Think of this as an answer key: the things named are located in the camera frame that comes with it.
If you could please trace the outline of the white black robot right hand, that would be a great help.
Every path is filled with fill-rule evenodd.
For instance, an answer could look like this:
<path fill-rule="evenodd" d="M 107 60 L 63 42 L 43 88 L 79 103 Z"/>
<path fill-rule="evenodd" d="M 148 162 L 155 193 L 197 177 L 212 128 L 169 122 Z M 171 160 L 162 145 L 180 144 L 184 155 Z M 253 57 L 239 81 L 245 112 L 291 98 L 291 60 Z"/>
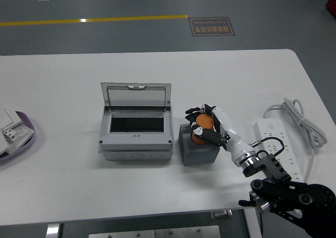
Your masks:
<path fill-rule="evenodd" d="M 258 161 L 256 151 L 244 143 L 233 123 L 218 106 L 202 104 L 186 110 L 186 119 L 190 122 L 192 133 L 197 139 L 223 147 L 231 153 L 232 161 L 243 169 Z M 210 116 L 214 120 L 214 129 L 207 129 L 197 122 L 201 115 Z"/>

